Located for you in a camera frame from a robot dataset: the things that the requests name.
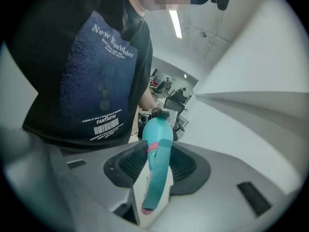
fluorescent light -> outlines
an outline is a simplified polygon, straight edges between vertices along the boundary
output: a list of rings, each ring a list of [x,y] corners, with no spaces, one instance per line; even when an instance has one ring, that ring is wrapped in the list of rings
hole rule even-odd
[[[176,36],[178,38],[182,39],[183,38],[182,37],[182,31],[180,29],[180,24],[179,24],[179,19],[178,19],[177,11],[176,10],[170,10],[169,13],[170,13],[170,16],[172,17],[172,21],[173,21],[174,28],[175,28],[175,31],[176,31]]]

black t-shirt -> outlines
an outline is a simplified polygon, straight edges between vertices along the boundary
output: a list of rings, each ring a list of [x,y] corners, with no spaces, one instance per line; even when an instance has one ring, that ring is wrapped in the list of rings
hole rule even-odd
[[[72,152],[128,142],[153,54],[128,0],[38,0],[7,45],[39,93],[26,130]]]

office chair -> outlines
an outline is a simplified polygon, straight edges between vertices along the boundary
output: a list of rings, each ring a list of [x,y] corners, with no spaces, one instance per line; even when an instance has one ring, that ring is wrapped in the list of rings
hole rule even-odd
[[[178,112],[177,113],[177,117],[176,117],[176,123],[175,123],[175,126],[173,128],[173,140],[177,141],[178,140],[177,132],[179,130],[184,131],[184,128],[179,124],[179,118],[178,118],[179,115],[184,110],[184,104],[182,104],[179,101],[175,100],[173,97],[167,97],[163,107]]]

black slot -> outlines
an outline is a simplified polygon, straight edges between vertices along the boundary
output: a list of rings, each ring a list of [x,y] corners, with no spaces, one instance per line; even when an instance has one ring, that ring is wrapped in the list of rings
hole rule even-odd
[[[86,162],[84,160],[78,160],[78,161],[75,161],[75,162],[67,163],[67,165],[70,169],[77,168],[77,167],[85,165],[85,164],[86,164]]]
[[[262,215],[271,208],[271,204],[251,182],[243,182],[238,184],[237,187],[257,216]]]

desk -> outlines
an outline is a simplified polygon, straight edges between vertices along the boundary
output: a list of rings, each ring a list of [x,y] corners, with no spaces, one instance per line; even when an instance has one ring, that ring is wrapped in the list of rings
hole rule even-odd
[[[157,100],[156,105],[158,107],[163,107],[165,103],[166,98],[160,98]],[[183,110],[182,113],[179,115],[179,124],[182,125],[184,128],[189,123],[189,114],[187,111]],[[177,132],[178,138],[181,138],[184,132],[182,130],[179,130]]]

